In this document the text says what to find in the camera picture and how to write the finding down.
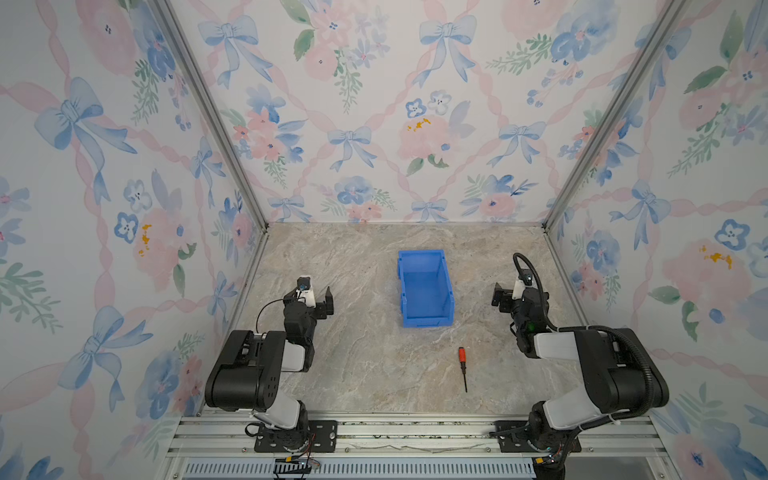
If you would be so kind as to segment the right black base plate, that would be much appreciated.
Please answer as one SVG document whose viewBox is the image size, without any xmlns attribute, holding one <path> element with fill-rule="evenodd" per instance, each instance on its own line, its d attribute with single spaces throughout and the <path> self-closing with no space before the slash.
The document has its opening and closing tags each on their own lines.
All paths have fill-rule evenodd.
<svg viewBox="0 0 768 480">
<path fill-rule="evenodd" d="M 547 426 L 531 426 L 523 420 L 497 420 L 488 436 L 495 439 L 502 453 L 562 453 L 568 430 L 553 430 Z"/>
</svg>

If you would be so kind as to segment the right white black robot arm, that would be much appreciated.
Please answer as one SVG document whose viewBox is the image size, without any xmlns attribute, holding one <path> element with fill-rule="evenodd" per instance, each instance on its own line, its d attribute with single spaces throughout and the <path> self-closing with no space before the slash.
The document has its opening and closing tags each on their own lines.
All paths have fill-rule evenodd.
<svg viewBox="0 0 768 480">
<path fill-rule="evenodd" d="M 581 433 L 665 406 L 669 387 L 632 329 L 553 327 L 548 300 L 546 292 L 519 280 L 512 289 L 496 284 L 491 305 L 511 316 L 510 331 L 523 355 L 576 361 L 581 384 L 534 404 L 523 423 L 497 421 L 489 435 L 502 448 L 538 453 L 537 467 L 558 471 L 576 450 Z"/>
</svg>

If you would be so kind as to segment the blue plastic bin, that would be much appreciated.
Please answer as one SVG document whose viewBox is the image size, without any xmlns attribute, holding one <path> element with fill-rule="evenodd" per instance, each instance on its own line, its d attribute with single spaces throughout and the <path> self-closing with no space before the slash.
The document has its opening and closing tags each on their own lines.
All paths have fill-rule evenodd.
<svg viewBox="0 0 768 480">
<path fill-rule="evenodd" d="M 440 328 L 454 323 L 455 298 L 443 250 L 398 253 L 400 308 L 404 328 Z"/>
</svg>

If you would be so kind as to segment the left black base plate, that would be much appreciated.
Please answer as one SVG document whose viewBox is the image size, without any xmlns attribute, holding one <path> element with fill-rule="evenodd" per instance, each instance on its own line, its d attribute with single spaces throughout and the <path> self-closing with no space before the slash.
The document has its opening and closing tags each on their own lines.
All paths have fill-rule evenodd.
<svg viewBox="0 0 768 480">
<path fill-rule="evenodd" d="M 249 424 L 246 433 L 254 439 L 256 453 L 299 454 L 334 453 L 338 440 L 335 420 L 300 421 L 291 430 L 270 429 L 263 424 Z"/>
</svg>

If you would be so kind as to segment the aluminium mounting rail frame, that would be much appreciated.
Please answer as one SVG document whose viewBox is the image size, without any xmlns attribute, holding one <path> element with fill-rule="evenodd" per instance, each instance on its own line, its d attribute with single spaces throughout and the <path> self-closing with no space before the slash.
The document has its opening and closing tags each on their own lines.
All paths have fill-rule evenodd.
<svg viewBox="0 0 768 480">
<path fill-rule="evenodd" d="M 304 455 L 257 452 L 254 419 L 207 410 L 184 418 L 159 479 L 544 479 L 543 453 L 493 430 L 494 415 L 320 413 Z"/>
</svg>

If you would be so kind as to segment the red handled screwdriver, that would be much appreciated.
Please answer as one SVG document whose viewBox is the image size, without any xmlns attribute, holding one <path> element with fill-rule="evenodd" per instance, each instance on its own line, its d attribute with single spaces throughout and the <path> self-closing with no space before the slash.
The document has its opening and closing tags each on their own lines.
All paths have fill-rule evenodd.
<svg viewBox="0 0 768 480">
<path fill-rule="evenodd" d="M 464 391 L 468 392 L 468 382 L 467 382 L 467 355 L 466 350 L 464 347 L 458 348 L 458 360 L 460 364 L 460 369 L 462 373 L 462 380 L 463 380 L 463 386 Z"/>
</svg>

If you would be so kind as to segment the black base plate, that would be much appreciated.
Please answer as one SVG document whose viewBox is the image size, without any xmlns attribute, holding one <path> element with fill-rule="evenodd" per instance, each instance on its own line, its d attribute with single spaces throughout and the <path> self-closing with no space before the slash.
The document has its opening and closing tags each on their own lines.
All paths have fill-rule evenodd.
<svg viewBox="0 0 768 480">
<path fill-rule="evenodd" d="M 263 424 L 249 424 L 246 433 L 254 439 L 256 453 L 299 454 L 334 453 L 338 440 L 335 420 L 300 421 L 291 430 L 270 429 Z"/>
<path fill-rule="evenodd" d="M 488 436 L 495 439 L 502 453 L 562 453 L 568 430 L 553 430 L 547 426 L 531 426 L 523 420 L 497 420 Z"/>
</svg>

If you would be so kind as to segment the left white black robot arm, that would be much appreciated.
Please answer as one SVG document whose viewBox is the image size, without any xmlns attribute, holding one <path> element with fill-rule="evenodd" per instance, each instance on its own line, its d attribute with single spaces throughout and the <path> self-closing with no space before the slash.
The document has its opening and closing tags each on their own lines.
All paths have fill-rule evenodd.
<svg viewBox="0 0 768 480">
<path fill-rule="evenodd" d="M 245 410 L 253 420 L 244 427 L 257 453 L 307 454 L 320 445 L 306 405 L 281 391 L 283 373 L 306 373 L 315 356 L 317 323 L 334 314 L 326 289 L 317 300 L 304 285 L 282 297 L 283 330 L 229 334 L 206 381 L 205 404 L 227 412 Z"/>
</svg>

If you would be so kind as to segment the aluminium corner post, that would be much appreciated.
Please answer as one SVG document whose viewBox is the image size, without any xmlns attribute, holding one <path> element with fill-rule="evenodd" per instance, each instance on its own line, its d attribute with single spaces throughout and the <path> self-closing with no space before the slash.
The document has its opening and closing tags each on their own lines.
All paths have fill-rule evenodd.
<svg viewBox="0 0 768 480">
<path fill-rule="evenodd" d="M 203 72 L 195 59 L 183 28 L 178 22 L 172 3 L 170 1 L 150 0 L 148 5 L 156 16 L 159 27 L 166 36 L 172 53 L 177 57 L 182 72 L 187 77 L 191 93 L 201 109 L 203 119 L 211 129 L 217 146 L 223 154 L 225 163 L 234 175 L 235 183 L 244 197 L 245 205 L 255 219 L 257 230 L 261 233 L 266 233 L 268 223 L 258 205 L 254 190 L 249 183 L 247 172 L 241 164 L 234 145 L 225 131 L 221 115 L 216 108 L 213 96 L 205 82 Z"/>
<path fill-rule="evenodd" d="M 639 53 L 630 64 L 627 76 L 608 104 L 594 137 L 587 142 L 582 155 L 575 163 L 574 169 L 564 182 L 563 189 L 556 196 L 553 207 L 542 221 L 541 226 L 546 233 L 549 233 L 557 222 L 565 216 L 568 203 L 607 143 L 614 128 L 634 100 L 641 81 L 652 69 L 660 51 L 671 38 L 688 4 L 689 2 L 685 0 L 665 1 L 662 4 L 662 10 L 649 30 L 645 45 L 639 49 Z"/>
</svg>

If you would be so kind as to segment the left aluminium corner post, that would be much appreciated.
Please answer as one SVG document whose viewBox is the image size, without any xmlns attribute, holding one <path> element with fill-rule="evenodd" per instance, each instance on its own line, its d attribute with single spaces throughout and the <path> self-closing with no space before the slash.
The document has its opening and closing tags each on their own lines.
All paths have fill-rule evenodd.
<svg viewBox="0 0 768 480">
<path fill-rule="evenodd" d="M 205 82 L 203 72 L 195 59 L 183 28 L 178 22 L 172 3 L 170 1 L 150 0 L 148 5 L 156 16 L 159 27 L 166 36 L 172 53 L 177 57 L 182 72 L 187 77 L 191 93 L 201 109 L 203 119 L 211 129 L 217 146 L 223 154 L 225 163 L 234 175 L 235 183 L 244 197 L 245 205 L 255 219 L 257 230 L 261 233 L 266 233 L 268 223 L 258 205 L 254 190 L 249 183 L 247 172 L 241 164 L 234 145 L 225 131 L 221 115 L 216 108 L 213 96 Z"/>
</svg>

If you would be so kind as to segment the right aluminium corner post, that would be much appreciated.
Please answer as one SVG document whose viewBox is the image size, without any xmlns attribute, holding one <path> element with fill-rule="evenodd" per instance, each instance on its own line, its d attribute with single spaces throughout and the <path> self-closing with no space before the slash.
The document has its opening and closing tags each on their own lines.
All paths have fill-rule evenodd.
<svg viewBox="0 0 768 480">
<path fill-rule="evenodd" d="M 575 163 L 574 169 L 564 182 L 563 189 L 556 196 L 553 207 L 542 221 L 541 226 L 546 233 L 549 233 L 557 222 L 565 216 L 568 203 L 607 143 L 614 128 L 634 100 L 641 81 L 652 69 L 660 51 L 671 38 L 688 4 L 689 2 L 685 0 L 665 1 L 662 4 L 662 10 L 649 30 L 645 45 L 639 49 L 639 53 L 630 64 L 627 76 L 608 104 L 594 137 L 587 142 L 582 155 Z"/>
</svg>

